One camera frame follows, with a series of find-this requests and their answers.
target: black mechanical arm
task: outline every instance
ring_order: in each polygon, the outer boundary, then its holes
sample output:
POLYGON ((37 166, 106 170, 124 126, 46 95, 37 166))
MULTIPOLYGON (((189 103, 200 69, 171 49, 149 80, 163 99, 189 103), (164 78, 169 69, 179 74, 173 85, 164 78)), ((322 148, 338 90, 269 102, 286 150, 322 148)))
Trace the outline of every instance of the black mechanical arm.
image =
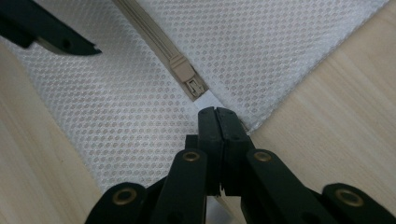
POLYGON ((331 184, 321 194, 306 188, 275 153, 254 147, 233 111, 206 108, 198 123, 167 177, 147 189, 114 186, 86 223, 205 223, 206 196, 220 196, 220 188, 241 197, 247 223, 396 223, 349 185, 331 184))
POLYGON ((22 48, 37 42, 58 54, 101 52, 32 0, 0 0, 0 35, 22 48))

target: wooden table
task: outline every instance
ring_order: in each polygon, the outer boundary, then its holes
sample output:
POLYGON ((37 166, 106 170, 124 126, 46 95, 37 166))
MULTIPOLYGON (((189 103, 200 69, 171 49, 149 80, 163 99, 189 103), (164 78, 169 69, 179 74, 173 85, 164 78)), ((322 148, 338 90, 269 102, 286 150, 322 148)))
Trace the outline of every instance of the wooden table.
MULTIPOLYGON (((0 71, 0 223, 82 223, 99 188, 3 45, 0 71)), ((309 188, 344 182, 396 215, 396 2, 307 76, 252 139, 309 188)), ((237 200, 226 203, 243 222, 237 200)))

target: brass screw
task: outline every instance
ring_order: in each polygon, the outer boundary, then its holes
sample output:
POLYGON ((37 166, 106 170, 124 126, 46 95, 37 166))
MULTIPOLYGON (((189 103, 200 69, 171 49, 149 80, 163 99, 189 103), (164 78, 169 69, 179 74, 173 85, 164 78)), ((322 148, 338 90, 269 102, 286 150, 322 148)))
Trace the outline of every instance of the brass screw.
POLYGON ((258 161, 270 161, 272 159, 271 155, 266 152, 256 152, 254 158, 258 161))
POLYGON ((361 196, 350 191, 349 189, 338 189, 335 191, 335 196, 341 202, 352 207, 360 207, 364 205, 364 201, 361 196))
POLYGON ((137 196, 137 192, 133 188, 124 188, 119 189, 113 195, 113 203, 116 205, 125 205, 127 203, 131 203, 137 196))
POLYGON ((185 161, 198 161, 199 158, 200 156, 196 152, 186 152, 183 154, 183 160, 185 161))

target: white fabric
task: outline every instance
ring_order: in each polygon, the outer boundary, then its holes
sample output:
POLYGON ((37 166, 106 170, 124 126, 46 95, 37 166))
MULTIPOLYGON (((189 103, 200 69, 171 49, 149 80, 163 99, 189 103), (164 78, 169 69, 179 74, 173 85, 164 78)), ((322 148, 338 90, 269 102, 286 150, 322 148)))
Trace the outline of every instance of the white fabric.
POLYGON ((190 101, 107 0, 40 0, 102 55, 54 55, 7 44, 102 189, 165 176, 198 108, 225 105, 250 130, 385 0, 149 1, 142 7, 189 58, 208 92, 190 101))
POLYGON ((251 131, 386 0, 137 0, 251 131))
POLYGON ((216 96, 213 95, 212 91, 206 91, 202 96, 194 101, 195 106, 199 109, 205 109, 210 106, 224 107, 216 96))

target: black plastic part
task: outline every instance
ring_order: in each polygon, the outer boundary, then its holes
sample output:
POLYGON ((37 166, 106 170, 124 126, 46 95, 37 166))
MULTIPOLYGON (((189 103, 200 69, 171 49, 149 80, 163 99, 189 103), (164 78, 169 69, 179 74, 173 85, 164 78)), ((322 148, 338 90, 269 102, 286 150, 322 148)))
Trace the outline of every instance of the black plastic part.
POLYGON ((265 208, 253 189, 243 189, 241 196, 241 210, 247 224, 271 223, 270 218, 264 212, 265 208))
POLYGON ((270 223, 337 223, 276 154, 257 149, 250 150, 246 158, 247 184, 254 189, 270 223), (270 159, 256 153, 266 153, 270 159))
POLYGON ((187 134, 184 148, 185 149, 197 149, 198 148, 198 135, 187 134))
POLYGON ((387 209, 363 191, 346 184, 326 186, 321 201, 340 223, 396 223, 396 218, 387 209))
POLYGON ((155 205, 157 204, 158 197, 160 197, 161 191, 163 190, 163 184, 165 183, 165 180, 166 177, 162 178, 146 189, 147 197, 144 201, 142 209, 140 210, 139 219, 136 221, 136 223, 149 223, 152 212, 154 211, 155 205))
POLYGON ((178 152, 150 223, 205 223, 205 181, 206 154, 193 149, 178 152))
POLYGON ((198 113, 198 148, 207 155, 207 195, 220 196, 223 141, 214 107, 198 113))
POLYGON ((37 41, 58 54, 93 55, 101 52, 31 0, 0 1, 0 35, 23 48, 37 41))
MULTIPOLYGON (((132 197, 125 190, 123 193, 118 194, 119 197, 132 197)), ((146 189, 138 184, 122 183, 118 184, 102 196, 99 202, 91 210, 90 215, 86 220, 86 224, 134 224, 141 223, 138 221, 140 211, 142 209, 143 201, 147 196, 146 189), (116 204, 114 197, 117 192, 123 189, 132 189, 135 191, 135 198, 128 203, 116 204)))
POLYGON ((241 196, 242 167, 251 140, 232 110, 218 108, 217 114, 224 141, 221 187, 227 196, 241 196))

